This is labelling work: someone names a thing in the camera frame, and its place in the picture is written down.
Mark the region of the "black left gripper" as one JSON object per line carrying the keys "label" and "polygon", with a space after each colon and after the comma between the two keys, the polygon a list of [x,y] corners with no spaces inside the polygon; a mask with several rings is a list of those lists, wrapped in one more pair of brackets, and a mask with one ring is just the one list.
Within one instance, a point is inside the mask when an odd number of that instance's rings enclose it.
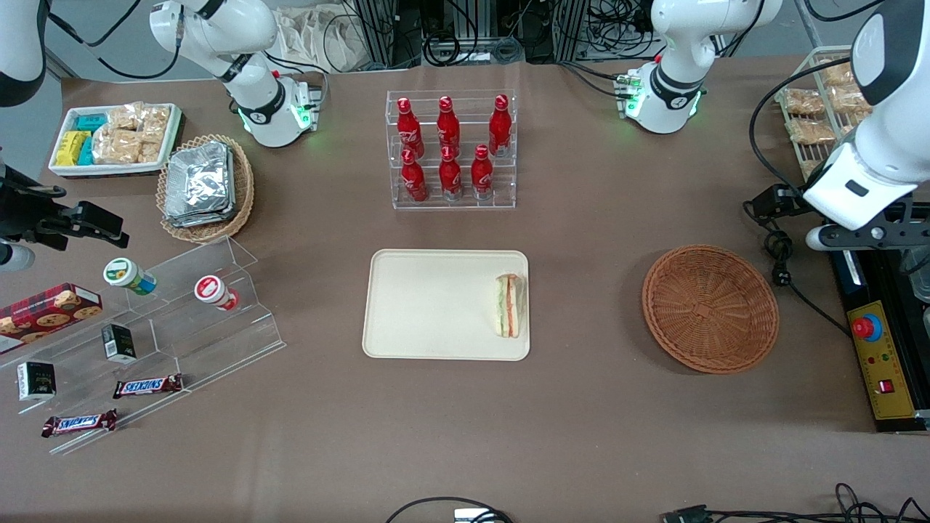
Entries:
{"label": "black left gripper", "polygon": [[[804,214],[797,204],[803,191],[790,185],[772,185],[751,201],[754,219],[780,219]],[[904,251],[929,245],[929,204],[900,199],[856,230],[841,229],[835,241],[843,251]]]}

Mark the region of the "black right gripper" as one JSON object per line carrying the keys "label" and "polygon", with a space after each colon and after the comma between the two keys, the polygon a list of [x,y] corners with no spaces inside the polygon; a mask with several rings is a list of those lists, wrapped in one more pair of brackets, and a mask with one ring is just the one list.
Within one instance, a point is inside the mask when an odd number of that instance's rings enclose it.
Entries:
{"label": "black right gripper", "polygon": [[[1,238],[12,242],[24,240],[66,251],[68,239],[58,232],[46,232],[42,222],[56,222],[65,206],[55,200],[67,195],[59,186],[41,185],[10,166],[3,166],[1,176]],[[123,231],[122,217],[89,201],[79,201],[70,209],[72,236],[107,242],[116,248],[129,247],[130,236]]]}

